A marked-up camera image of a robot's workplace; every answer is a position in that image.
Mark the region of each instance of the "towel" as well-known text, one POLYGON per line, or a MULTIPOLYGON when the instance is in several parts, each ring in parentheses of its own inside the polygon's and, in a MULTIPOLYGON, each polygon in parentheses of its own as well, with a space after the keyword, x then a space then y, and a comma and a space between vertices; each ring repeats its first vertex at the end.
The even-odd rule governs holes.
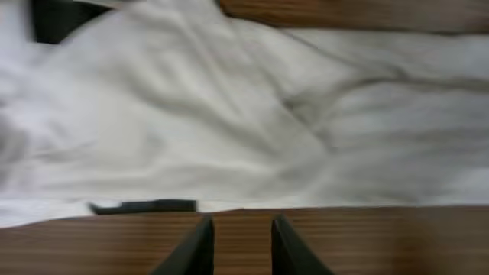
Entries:
POLYGON ((19 59, 0 199, 485 204, 487 49, 484 36, 277 30, 210 0, 123 5, 19 59))

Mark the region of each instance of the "crumpled cloth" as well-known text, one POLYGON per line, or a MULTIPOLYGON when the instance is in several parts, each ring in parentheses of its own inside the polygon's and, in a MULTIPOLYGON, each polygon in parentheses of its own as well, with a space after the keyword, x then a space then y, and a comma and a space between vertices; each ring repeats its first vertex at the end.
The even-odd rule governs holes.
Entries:
POLYGON ((0 91, 4 201, 489 202, 485 36, 277 30, 148 0, 25 50, 0 91))

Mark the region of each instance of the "brown wood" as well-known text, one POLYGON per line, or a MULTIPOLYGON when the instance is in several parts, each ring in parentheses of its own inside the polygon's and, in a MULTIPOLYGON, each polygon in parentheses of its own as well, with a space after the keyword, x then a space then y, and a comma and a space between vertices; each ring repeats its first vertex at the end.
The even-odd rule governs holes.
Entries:
POLYGON ((487 0, 219 0, 230 16, 275 27, 487 33, 487 0))
MULTIPOLYGON (((281 212, 338 275, 489 274, 489 207, 217 213, 215 274, 271 274, 270 224, 281 212)), ((0 230, 0 274, 145 274, 198 219, 114 215, 0 230)))

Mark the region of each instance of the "wooden surface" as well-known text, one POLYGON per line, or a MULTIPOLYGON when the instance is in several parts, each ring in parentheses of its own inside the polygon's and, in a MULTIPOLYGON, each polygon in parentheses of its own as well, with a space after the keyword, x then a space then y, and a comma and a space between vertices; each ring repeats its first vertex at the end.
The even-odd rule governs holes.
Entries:
MULTIPOLYGON (((489 208, 237 211, 214 215, 215 274, 269 275, 279 212, 337 275, 487 275, 489 208)), ((199 219, 115 215, 0 230, 0 274, 145 274, 199 219)))
POLYGON ((236 18, 275 27, 487 33, 487 0, 219 0, 236 18))

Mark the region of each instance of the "black object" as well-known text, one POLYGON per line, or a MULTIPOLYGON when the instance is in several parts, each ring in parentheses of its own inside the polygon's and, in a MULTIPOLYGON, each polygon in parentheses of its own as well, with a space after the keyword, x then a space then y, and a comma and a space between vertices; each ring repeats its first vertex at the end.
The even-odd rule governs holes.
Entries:
POLYGON ((151 275, 212 275, 214 273, 214 225, 205 217, 151 275))
POLYGON ((333 275, 300 239, 283 215, 272 222, 273 275, 333 275))
POLYGON ((196 201, 184 199, 158 199, 149 202, 123 202, 118 207, 101 207, 89 204, 97 215, 134 214, 145 212, 195 212, 196 201))
POLYGON ((72 31, 111 8, 73 0, 31 0, 36 42, 58 44, 72 31))

